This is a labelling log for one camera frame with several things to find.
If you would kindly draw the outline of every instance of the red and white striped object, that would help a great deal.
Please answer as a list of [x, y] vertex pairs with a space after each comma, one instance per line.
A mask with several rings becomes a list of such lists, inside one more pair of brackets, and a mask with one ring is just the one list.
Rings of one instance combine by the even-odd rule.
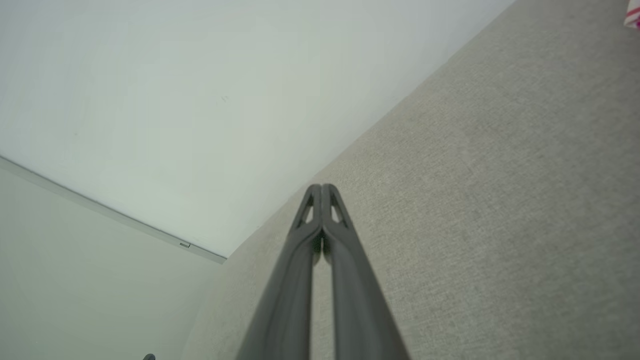
[[640, 29], [640, 0], [630, 0], [625, 25], [630, 28]]

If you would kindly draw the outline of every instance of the gray fabric surface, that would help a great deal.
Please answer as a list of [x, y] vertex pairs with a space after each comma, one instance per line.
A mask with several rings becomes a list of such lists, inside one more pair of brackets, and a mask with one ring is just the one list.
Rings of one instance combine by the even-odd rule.
[[[414, 359], [640, 358], [625, 6], [519, 0], [311, 181], [340, 189]], [[303, 191], [224, 264], [184, 360], [235, 356]], [[314, 359], [330, 290], [321, 261]]]

